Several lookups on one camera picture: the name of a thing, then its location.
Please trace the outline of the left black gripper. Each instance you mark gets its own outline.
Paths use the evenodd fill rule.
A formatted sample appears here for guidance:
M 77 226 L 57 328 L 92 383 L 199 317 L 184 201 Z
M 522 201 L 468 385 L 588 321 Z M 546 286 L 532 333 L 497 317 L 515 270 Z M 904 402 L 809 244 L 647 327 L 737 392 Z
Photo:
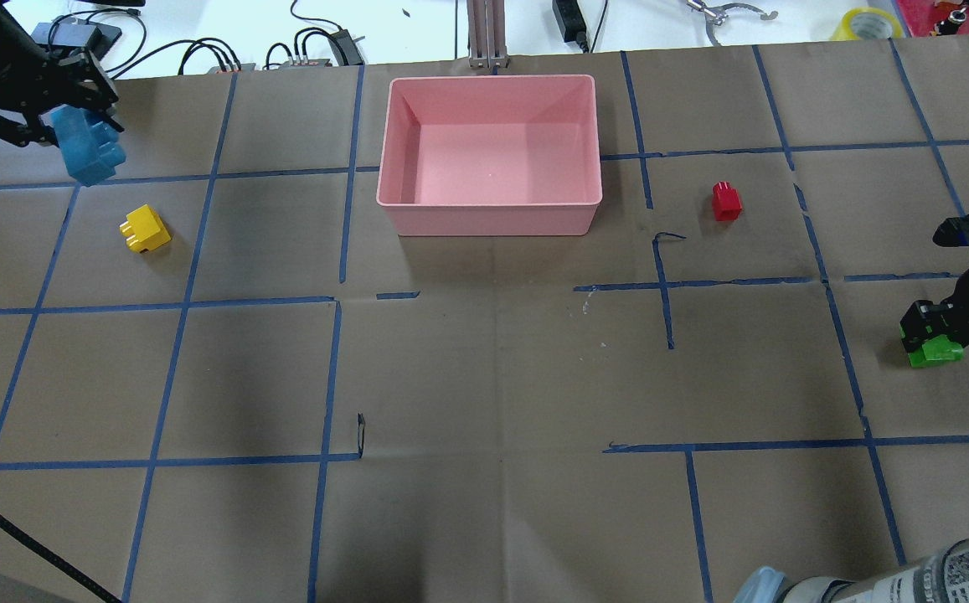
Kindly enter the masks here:
M 99 60 L 78 49 L 56 59 L 13 17 L 0 17 L 0 140 L 18 147 L 58 145 L 43 115 L 59 106 L 92 111 L 116 132 L 120 96 Z

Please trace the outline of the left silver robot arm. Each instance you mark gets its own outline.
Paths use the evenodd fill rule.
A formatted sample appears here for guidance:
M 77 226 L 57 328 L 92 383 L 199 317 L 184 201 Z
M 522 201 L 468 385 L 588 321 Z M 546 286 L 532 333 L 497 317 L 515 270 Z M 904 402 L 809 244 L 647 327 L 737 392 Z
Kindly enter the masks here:
M 43 115 L 60 106 L 92 111 L 116 132 L 119 100 L 112 80 L 85 47 L 68 54 L 44 49 L 0 1 L 0 140 L 18 147 L 58 145 Z

